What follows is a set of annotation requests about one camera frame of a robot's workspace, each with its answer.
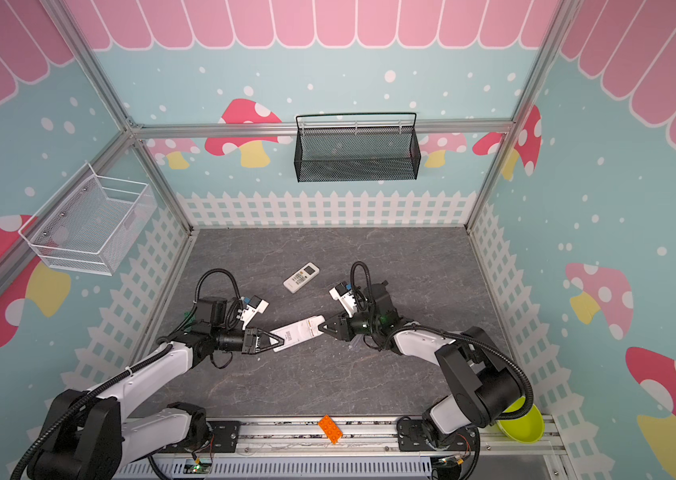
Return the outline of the large white remote control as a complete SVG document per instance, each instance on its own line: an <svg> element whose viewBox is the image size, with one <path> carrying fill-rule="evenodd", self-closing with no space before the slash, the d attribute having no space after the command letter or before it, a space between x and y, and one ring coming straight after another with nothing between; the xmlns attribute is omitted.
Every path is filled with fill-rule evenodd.
<svg viewBox="0 0 676 480"><path fill-rule="evenodd" d="M273 334L284 340L284 344L275 347L273 351L280 352L321 336L323 332L319 330L319 326L324 322L325 318L318 315L273 330Z"/></svg>

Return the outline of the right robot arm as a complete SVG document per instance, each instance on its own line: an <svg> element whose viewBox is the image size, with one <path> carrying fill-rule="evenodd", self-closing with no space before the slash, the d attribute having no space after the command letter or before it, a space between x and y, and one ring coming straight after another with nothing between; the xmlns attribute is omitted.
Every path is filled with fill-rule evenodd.
<svg viewBox="0 0 676 480"><path fill-rule="evenodd" d="M481 428L520 419L532 411L534 391L528 375L499 350L486 331L471 327L451 332L422 325L399 314L386 281L372 281L369 267L356 261L350 280L330 291L344 311L319 326L333 338L361 339L379 352L417 358L440 368L450 394L420 419L401 419L401 438L445 450L464 435L476 446Z"/></svg>

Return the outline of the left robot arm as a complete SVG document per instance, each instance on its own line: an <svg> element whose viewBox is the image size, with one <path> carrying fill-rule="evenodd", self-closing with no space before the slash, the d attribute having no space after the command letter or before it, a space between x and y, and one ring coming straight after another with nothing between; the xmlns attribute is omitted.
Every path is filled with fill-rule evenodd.
<svg viewBox="0 0 676 480"><path fill-rule="evenodd" d="M87 390L67 389L52 401L40 434L11 472L14 479L111 479L124 465L168 445L201 450L212 438L204 408L173 403L131 420L133 411L171 380L216 352L257 355L284 346L272 332L249 322L267 304L234 296L201 309L200 297L169 335L141 361Z"/></svg>

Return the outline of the small white remote control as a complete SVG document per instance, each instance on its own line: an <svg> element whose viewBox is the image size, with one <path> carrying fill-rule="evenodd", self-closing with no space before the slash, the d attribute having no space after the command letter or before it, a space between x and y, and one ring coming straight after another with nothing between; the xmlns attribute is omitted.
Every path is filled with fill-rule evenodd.
<svg viewBox="0 0 676 480"><path fill-rule="evenodd" d="M320 273L320 269L312 262L307 263L284 282L284 287L292 294L297 293Z"/></svg>

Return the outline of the green plastic bowl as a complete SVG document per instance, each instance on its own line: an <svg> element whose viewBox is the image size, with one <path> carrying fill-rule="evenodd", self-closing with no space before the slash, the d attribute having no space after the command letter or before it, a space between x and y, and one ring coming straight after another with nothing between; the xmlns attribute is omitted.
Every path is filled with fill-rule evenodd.
<svg viewBox="0 0 676 480"><path fill-rule="evenodd" d="M536 405L533 405L523 417L513 420L499 420L497 425L507 437L524 444L536 443L545 434L545 421Z"/></svg>

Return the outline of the orange toy brick on rail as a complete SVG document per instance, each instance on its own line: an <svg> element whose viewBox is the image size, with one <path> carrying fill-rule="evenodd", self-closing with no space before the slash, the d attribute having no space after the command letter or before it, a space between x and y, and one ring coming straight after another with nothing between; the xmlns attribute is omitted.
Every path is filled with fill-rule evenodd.
<svg viewBox="0 0 676 480"><path fill-rule="evenodd" d="M322 417L318 422L318 426L333 445L336 445L344 436L341 428L329 415Z"/></svg>

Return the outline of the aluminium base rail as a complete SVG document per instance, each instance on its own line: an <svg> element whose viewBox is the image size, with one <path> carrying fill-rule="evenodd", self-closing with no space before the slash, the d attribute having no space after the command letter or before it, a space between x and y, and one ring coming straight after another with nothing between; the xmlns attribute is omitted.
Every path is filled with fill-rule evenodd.
<svg viewBox="0 0 676 480"><path fill-rule="evenodd" d="M331 442L316 416L216 418L213 445L192 454L169 447L152 462L122 467L119 479L574 479L557 425L544 417L534 443L498 427L459 432L431 448L419 423L400 416L338 416Z"/></svg>

